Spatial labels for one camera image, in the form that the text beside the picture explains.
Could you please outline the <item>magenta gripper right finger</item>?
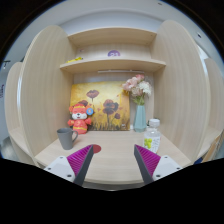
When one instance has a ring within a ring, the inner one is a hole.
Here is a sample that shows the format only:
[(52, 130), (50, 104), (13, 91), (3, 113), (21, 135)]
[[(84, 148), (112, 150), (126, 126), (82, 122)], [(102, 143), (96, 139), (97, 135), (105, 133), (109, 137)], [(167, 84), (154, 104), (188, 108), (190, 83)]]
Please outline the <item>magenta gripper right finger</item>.
[(168, 155), (159, 156), (137, 144), (134, 145), (134, 156), (145, 184), (150, 184), (182, 169)]

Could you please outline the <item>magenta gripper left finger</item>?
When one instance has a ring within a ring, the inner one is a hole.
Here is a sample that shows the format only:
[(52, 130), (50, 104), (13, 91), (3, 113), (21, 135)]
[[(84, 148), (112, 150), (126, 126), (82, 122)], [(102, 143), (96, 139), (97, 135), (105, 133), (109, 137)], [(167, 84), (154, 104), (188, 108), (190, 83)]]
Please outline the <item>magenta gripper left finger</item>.
[(82, 186), (92, 157), (93, 146), (88, 145), (67, 157), (59, 156), (44, 170)]

